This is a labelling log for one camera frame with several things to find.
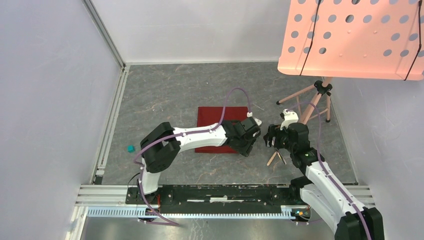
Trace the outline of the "dark red cloth napkin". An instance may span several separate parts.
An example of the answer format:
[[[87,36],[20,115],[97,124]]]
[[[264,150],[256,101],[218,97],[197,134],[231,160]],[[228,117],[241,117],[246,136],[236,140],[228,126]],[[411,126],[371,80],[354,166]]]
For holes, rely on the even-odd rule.
[[[218,123],[222,115],[222,106],[199,106],[197,111],[197,127],[205,127]],[[224,120],[242,121],[246,118],[247,106],[227,106],[225,108]],[[237,154],[229,146],[205,146],[194,150],[197,154]]]

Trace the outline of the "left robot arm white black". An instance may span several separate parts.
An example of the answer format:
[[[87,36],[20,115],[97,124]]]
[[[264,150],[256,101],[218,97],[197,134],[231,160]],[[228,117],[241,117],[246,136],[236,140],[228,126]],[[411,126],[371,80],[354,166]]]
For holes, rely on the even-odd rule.
[[[262,121],[249,116],[243,121],[223,120],[195,128],[172,127],[162,122],[140,142],[141,177],[138,197],[145,204],[157,198],[161,172],[170,167],[176,156],[184,151],[227,146],[248,157],[261,134]]]

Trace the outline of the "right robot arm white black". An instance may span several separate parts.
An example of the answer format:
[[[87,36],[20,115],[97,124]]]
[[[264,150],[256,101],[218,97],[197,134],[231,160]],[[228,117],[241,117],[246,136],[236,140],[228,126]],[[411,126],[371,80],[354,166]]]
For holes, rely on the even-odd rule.
[[[289,152],[293,165],[303,174],[291,180],[289,199],[311,206],[332,230],[334,239],[385,239],[380,211],[365,206],[337,179],[320,151],[311,146],[307,125],[271,124],[264,141],[268,147]]]

